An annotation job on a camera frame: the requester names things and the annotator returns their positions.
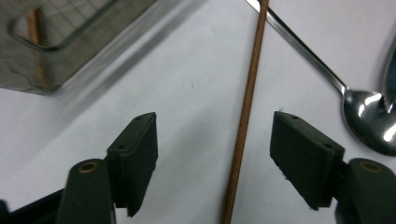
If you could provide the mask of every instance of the black plastic part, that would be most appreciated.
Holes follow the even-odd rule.
[[[337,224],[361,224],[359,215],[354,207],[344,207],[340,203],[335,209],[335,220]]]
[[[69,173],[56,224],[115,223],[107,163],[88,160]]]
[[[271,158],[312,209],[330,206],[344,151],[304,120],[275,112]]]
[[[7,204],[0,200],[0,223],[6,223],[9,217]]]
[[[50,195],[30,203],[12,213],[2,215],[0,223],[12,224],[52,224],[55,223],[58,207],[62,198],[62,190],[58,190]]]
[[[346,182],[362,224],[396,223],[396,177],[388,167],[351,160]]]
[[[130,217],[142,205],[157,158],[155,113],[132,120],[107,150],[116,206],[126,207]]]

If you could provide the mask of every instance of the spoon bowl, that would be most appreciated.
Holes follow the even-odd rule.
[[[366,146],[387,156],[396,156],[396,114],[388,112],[384,97],[375,91],[344,92],[346,124]]]

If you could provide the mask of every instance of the wire basket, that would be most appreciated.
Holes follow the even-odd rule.
[[[0,1],[0,87],[56,91],[155,1]]]

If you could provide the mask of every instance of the screw hole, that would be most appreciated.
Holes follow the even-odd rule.
[[[94,161],[88,161],[84,164],[82,164],[79,168],[78,171],[82,174],[87,174],[90,173],[98,168],[98,163]]]
[[[361,161],[359,165],[366,171],[370,171],[373,173],[382,173],[382,167],[373,162]]]

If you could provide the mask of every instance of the wooden dowel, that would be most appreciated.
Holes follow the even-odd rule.
[[[227,194],[221,217],[221,224],[231,224],[233,217],[233,204],[235,201],[236,188],[238,187],[239,172],[244,154],[244,147],[248,132],[248,121],[250,109],[253,101],[254,86],[256,83],[257,70],[259,67],[260,52],[262,50],[262,37],[268,9],[268,0],[262,0],[259,21],[254,38],[253,51],[251,53],[250,67],[247,74],[247,86],[245,89],[244,103],[242,105],[241,117],[239,120],[238,133],[236,136],[235,148],[233,151],[233,161],[228,182]]]
[[[30,11],[27,14],[27,27],[29,32],[30,41],[37,45],[41,45],[43,42],[41,28],[40,28],[40,18],[37,9]],[[35,86],[38,88],[46,89],[50,87],[51,82],[49,76],[46,74],[44,69],[44,62],[39,52],[35,52]]]

